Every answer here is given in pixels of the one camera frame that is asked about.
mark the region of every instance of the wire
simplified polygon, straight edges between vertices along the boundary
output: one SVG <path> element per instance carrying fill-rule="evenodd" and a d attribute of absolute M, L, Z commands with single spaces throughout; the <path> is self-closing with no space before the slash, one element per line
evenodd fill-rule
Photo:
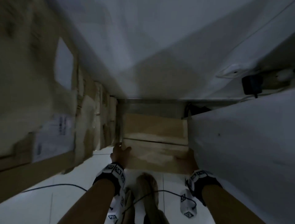
<path fill-rule="evenodd" d="M 47 187 L 54 187 L 54 186 L 74 186 L 74 187 L 78 187 L 78 188 L 80 188 L 80 189 L 82 189 L 82 190 L 84 190 L 84 191 L 87 191 L 86 189 L 84 189 L 84 188 L 82 188 L 82 187 L 80 187 L 80 186 L 78 186 L 78 185 L 75 185 L 75 184 L 53 184 L 53 185 L 48 185 L 48 186 L 43 186 L 43 187 L 37 187 L 37 188 L 30 189 L 30 190 L 26 190 L 26 191 L 23 191 L 22 193 L 29 192 L 29 191 L 34 191 L 34 190 L 38 190 L 38 189 L 42 189 L 42 188 L 47 188 Z M 158 190 L 158 191 L 152 191 L 152 192 L 150 192 L 150 193 L 148 193 L 148 194 L 142 196 L 140 199 L 136 200 L 131 206 L 129 206 L 127 209 L 125 209 L 125 210 L 122 212 L 122 214 L 124 214 L 128 209 L 130 209 L 132 206 L 134 206 L 137 202 L 139 202 L 140 200 L 142 200 L 142 199 L 145 198 L 146 196 L 149 196 L 150 194 L 153 194 L 153 193 L 156 193 L 156 192 L 167 192 L 167 193 L 171 193 L 171 194 L 173 194 L 173 195 L 179 196 L 179 197 L 183 197 L 183 198 L 188 199 L 188 200 L 192 201 L 193 203 L 195 203 L 195 206 L 194 206 L 192 209 L 194 209 L 195 207 L 197 207 L 197 203 L 196 203 L 194 200 L 190 199 L 190 198 L 187 198 L 187 197 L 181 196 L 181 195 L 176 194 L 176 193 L 173 193 L 173 192 L 171 192 L 171 191 Z"/>
<path fill-rule="evenodd" d="M 26 190 L 26 191 L 23 191 L 22 193 L 25 193 L 25 192 L 28 192 L 28 191 L 34 191 L 34 190 L 38 190 L 38 189 L 42 189 L 42 188 L 47 188 L 47 187 L 64 186 L 64 185 L 78 187 L 78 188 L 82 189 L 83 191 L 87 191 L 85 188 L 82 188 L 82 187 L 80 187 L 78 185 L 75 185 L 75 184 L 53 184 L 53 185 L 37 187 L 37 188 L 30 189 L 30 190 Z"/>

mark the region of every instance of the person's left hand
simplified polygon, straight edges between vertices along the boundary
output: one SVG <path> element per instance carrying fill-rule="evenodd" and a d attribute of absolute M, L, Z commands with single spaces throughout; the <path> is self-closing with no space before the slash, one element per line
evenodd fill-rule
<path fill-rule="evenodd" d="M 117 143 L 113 148 L 111 159 L 112 162 L 119 163 L 125 169 L 128 164 L 131 147 L 127 147 L 125 150 L 123 150 L 120 145 L 121 143 Z"/>

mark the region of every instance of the forearm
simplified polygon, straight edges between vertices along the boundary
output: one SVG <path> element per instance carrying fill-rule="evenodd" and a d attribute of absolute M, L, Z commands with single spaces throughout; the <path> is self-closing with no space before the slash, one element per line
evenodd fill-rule
<path fill-rule="evenodd" d="M 104 224 L 114 194 L 115 187 L 110 180 L 97 181 L 58 224 Z"/>
<path fill-rule="evenodd" d="M 206 185 L 202 190 L 202 197 L 216 224 L 264 223 L 244 204 L 217 185 Z"/>

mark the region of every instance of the white wall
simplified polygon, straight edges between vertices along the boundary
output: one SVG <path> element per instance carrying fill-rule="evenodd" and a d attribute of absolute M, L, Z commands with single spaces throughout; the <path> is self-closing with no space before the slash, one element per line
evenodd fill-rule
<path fill-rule="evenodd" d="M 227 190 L 242 192 L 265 221 L 294 223 L 294 112 L 293 89 L 195 115 L 188 122 L 189 146 L 199 166 L 235 186 L 238 191 Z"/>
<path fill-rule="evenodd" d="M 74 24 L 95 79 L 119 98 L 218 98 L 210 95 L 231 81 L 218 72 L 255 66 L 295 31 L 293 0 L 48 1 Z"/>

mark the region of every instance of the bare foot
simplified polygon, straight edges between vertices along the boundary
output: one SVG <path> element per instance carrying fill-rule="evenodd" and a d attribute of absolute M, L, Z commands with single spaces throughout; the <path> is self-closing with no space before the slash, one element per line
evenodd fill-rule
<path fill-rule="evenodd" d="M 143 173 L 136 179 L 136 184 L 139 188 L 140 197 L 143 197 L 153 191 L 158 190 L 158 184 L 155 178 L 148 174 Z M 143 204 L 145 206 L 145 210 L 150 206 L 158 207 L 159 205 L 159 192 L 151 193 L 150 195 L 143 198 Z"/>

